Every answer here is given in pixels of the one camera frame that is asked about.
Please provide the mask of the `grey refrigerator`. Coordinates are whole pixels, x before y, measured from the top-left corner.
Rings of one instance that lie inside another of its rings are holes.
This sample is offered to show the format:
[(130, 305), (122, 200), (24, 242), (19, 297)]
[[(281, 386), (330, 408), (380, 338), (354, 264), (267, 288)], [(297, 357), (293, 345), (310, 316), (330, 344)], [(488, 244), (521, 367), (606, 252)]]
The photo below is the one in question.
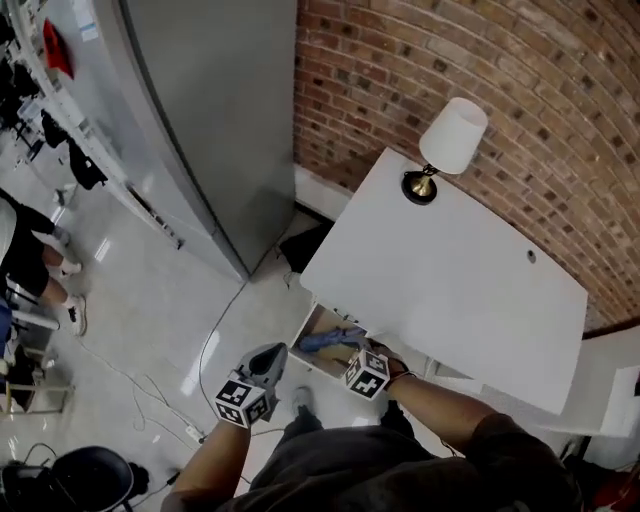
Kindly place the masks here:
[(296, 0), (47, 0), (63, 84), (183, 249), (245, 280), (294, 209)]

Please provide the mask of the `person's left forearm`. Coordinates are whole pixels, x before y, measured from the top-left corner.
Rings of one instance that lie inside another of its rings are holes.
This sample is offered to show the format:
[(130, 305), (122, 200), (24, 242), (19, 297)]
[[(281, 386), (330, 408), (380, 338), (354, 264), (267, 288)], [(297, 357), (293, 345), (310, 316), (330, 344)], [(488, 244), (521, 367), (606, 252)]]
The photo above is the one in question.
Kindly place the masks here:
[(251, 431), (220, 420), (181, 470), (172, 493), (230, 500), (242, 476)]

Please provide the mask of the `person's dark shirt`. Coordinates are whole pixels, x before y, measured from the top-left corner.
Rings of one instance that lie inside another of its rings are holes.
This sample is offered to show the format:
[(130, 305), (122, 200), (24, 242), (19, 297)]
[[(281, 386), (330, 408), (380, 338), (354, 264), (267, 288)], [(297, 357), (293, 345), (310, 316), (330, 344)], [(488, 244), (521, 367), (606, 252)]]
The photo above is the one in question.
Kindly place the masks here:
[(321, 429), (278, 445), (247, 493), (171, 493), (161, 512), (581, 512), (553, 451), (492, 414), (463, 457), (436, 457), (382, 426)]

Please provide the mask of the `wooden drawer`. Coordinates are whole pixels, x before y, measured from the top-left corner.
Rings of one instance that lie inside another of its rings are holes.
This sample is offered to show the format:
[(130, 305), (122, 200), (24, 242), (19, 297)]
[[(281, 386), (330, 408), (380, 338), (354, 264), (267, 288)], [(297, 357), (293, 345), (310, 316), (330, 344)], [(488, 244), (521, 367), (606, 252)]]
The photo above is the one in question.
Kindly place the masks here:
[(374, 351), (378, 343), (373, 340), (372, 333), (366, 330), (366, 337), (362, 340), (362, 344), (358, 349), (337, 345), (321, 349), (316, 353), (304, 353), (299, 349), (298, 343), (303, 337), (311, 333), (351, 327), (360, 327), (366, 330), (358, 320), (350, 315), (341, 315), (337, 309), (325, 307), (315, 301), (290, 343), (289, 352), (292, 357), (306, 364), (309, 368), (317, 370), (344, 385), (343, 375), (360, 350), (367, 349), (379, 354)]

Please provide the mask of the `person's right forearm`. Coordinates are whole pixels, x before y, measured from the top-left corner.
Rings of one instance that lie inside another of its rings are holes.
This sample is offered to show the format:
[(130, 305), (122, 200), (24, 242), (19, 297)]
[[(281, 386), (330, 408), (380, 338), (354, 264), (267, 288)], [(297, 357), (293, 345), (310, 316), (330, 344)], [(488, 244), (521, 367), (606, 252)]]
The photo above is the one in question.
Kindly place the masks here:
[(412, 374), (398, 376), (388, 394), (421, 424), (455, 450), (465, 453), (478, 425), (496, 411), (487, 404)]

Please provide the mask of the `white shade table lamp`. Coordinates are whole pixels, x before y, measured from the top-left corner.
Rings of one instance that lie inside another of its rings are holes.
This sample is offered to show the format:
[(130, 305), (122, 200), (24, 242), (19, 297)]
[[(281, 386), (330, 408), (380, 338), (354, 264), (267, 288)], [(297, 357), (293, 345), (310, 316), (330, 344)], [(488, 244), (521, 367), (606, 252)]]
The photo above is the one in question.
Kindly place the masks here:
[(421, 136), (425, 161), (420, 171), (407, 171), (401, 190), (412, 203), (424, 206), (437, 197), (436, 174), (457, 176), (470, 165), (488, 127), (487, 114), (472, 101), (452, 98)]

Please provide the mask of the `black drawstring bag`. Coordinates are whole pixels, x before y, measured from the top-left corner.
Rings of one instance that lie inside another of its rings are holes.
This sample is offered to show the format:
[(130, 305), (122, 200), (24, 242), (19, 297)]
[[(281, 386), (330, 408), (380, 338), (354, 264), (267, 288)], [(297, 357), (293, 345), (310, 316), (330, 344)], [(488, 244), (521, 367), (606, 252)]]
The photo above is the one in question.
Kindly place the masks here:
[(279, 251), (292, 272), (301, 274), (305, 270), (332, 227), (332, 224), (320, 224), (288, 238), (279, 245)]

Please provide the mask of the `person's dark trousers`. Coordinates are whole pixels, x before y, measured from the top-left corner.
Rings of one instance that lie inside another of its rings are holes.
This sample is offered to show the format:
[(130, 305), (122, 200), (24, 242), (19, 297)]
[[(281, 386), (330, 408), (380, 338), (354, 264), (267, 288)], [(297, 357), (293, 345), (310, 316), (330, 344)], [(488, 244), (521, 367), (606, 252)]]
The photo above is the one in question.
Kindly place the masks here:
[[(293, 408), (297, 415), (294, 421), (285, 428), (277, 448), (296, 437), (323, 430), (322, 423), (315, 415), (314, 407), (311, 403), (294, 405)], [(379, 426), (415, 440), (415, 433), (411, 423), (394, 400), (388, 402), (387, 410), (380, 418)]]

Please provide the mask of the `black office chair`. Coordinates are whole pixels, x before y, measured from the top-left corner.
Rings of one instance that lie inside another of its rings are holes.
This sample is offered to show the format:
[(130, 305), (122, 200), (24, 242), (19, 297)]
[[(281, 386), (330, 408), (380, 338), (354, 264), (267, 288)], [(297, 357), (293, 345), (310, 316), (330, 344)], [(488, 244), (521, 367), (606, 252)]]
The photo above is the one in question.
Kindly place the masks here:
[(0, 467), (0, 512), (134, 512), (133, 488), (129, 463), (108, 448), (89, 446), (50, 466)]

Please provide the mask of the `red diamond sticker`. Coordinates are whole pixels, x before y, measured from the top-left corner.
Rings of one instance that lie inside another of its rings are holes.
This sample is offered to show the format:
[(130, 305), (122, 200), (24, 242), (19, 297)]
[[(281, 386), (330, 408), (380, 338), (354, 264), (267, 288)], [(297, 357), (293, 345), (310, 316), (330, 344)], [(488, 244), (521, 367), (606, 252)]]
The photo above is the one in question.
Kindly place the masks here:
[(42, 34), (47, 67), (60, 71), (73, 80), (74, 69), (71, 54), (63, 37), (48, 18), (44, 20)]

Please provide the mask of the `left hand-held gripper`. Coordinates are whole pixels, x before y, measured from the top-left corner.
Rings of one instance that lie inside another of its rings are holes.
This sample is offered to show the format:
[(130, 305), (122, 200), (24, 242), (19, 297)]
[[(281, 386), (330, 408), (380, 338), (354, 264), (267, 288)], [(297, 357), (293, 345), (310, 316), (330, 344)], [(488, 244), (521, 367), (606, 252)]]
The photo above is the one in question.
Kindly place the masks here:
[(245, 354), (214, 398), (220, 418), (242, 428), (259, 420), (269, 422), (288, 354), (285, 343), (262, 345)]

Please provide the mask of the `white metal shelf rack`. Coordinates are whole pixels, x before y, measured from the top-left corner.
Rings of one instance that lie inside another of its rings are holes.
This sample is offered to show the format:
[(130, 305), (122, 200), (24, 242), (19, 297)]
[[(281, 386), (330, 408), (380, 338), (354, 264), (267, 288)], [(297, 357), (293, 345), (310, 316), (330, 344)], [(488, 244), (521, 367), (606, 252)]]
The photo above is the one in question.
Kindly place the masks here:
[(82, 114), (60, 82), (57, 79), (50, 79), (47, 75), (43, 62), (25, 32), (19, 1), (0, 0), (0, 13), (7, 16), (8, 24), (16, 36), (16, 48), (10, 54), (27, 67), (31, 78), (41, 91), (44, 106), (52, 118), (107, 177), (103, 187), (154, 232), (168, 240), (174, 249), (181, 249), (184, 241), (129, 183), (120, 160), (100, 141), (92, 123)]

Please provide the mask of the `blue cloth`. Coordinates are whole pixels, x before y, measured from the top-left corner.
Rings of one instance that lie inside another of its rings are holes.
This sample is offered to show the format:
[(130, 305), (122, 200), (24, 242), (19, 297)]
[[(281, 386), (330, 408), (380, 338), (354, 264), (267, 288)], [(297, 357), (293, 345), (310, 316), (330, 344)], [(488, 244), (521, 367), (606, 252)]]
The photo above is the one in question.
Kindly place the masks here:
[(360, 327), (334, 328), (326, 332), (308, 334), (299, 341), (298, 347), (304, 353), (316, 353), (337, 345), (358, 349), (365, 337), (366, 330)]

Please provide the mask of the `person's left grey shoe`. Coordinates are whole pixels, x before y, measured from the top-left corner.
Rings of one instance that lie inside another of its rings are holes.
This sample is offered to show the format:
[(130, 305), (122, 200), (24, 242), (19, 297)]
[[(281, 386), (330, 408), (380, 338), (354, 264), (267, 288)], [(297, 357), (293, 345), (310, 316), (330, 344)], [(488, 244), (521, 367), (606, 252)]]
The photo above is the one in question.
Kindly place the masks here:
[(294, 389), (292, 394), (292, 413), (298, 416), (305, 413), (315, 414), (315, 400), (313, 391), (308, 386), (299, 386)]

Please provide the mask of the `white desk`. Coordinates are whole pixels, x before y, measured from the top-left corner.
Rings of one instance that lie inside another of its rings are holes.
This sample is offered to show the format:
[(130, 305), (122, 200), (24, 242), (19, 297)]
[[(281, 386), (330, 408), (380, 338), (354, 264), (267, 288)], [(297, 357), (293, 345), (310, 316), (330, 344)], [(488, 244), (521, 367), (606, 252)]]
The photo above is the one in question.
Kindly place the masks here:
[(552, 414), (565, 406), (587, 293), (560, 265), (455, 186), (419, 206), (415, 164), (386, 149), (301, 275), (324, 305)]

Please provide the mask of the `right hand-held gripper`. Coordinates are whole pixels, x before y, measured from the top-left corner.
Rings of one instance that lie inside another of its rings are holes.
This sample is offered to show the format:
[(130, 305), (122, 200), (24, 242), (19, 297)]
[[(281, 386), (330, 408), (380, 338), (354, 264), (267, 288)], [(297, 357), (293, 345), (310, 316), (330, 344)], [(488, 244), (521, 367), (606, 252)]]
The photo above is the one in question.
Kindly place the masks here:
[(352, 393), (374, 400), (390, 381), (388, 358), (362, 349), (345, 371), (344, 385)]

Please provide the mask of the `white blue label sticker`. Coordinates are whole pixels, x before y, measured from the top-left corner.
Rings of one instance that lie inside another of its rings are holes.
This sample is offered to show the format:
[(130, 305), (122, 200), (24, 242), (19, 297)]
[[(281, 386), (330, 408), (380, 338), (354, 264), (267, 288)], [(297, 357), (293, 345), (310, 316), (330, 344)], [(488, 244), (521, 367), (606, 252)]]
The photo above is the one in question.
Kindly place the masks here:
[(71, 7), (82, 41), (88, 42), (97, 39), (99, 32), (92, 14), (90, 0), (71, 0)]

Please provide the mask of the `black bag on rack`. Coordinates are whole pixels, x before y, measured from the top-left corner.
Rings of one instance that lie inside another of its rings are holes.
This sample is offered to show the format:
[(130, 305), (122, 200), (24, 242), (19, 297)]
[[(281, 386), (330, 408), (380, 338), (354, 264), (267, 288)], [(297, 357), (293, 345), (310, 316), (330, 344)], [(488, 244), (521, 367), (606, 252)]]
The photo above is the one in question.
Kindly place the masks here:
[(68, 139), (67, 132), (45, 110), (41, 110), (41, 125), (46, 143), (53, 149)]
[(38, 84), (33, 80), (27, 68), (16, 62), (13, 68), (13, 86), (19, 97), (35, 98), (40, 94)]
[(69, 166), (77, 183), (85, 190), (92, 190), (96, 185), (104, 186), (108, 178), (91, 158), (86, 156), (73, 139), (67, 139), (69, 149)]

